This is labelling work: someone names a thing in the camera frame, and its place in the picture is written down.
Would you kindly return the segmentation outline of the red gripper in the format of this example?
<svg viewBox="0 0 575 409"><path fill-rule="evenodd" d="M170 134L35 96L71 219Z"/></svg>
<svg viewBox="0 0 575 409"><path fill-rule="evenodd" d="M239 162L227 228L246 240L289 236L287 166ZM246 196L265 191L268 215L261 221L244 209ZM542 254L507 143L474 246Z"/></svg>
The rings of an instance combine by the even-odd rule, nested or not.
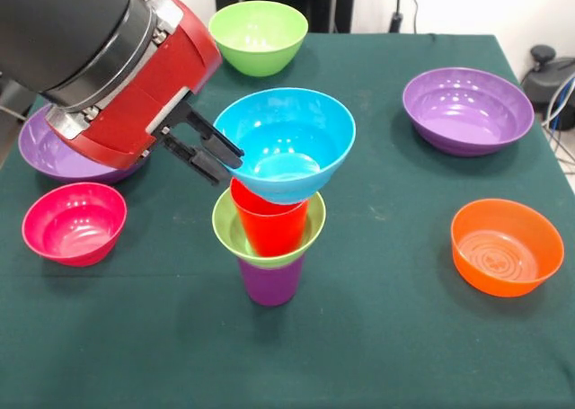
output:
<svg viewBox="0 0 575 409"><path fill-rule="evenodd" d="M162 144L217 185L229 180L219 161L237 169L244 152L185 100L221 63L208 29L181 0L129 0L95 59L45 94L46 121L100 164L127 169Z"/></svg>

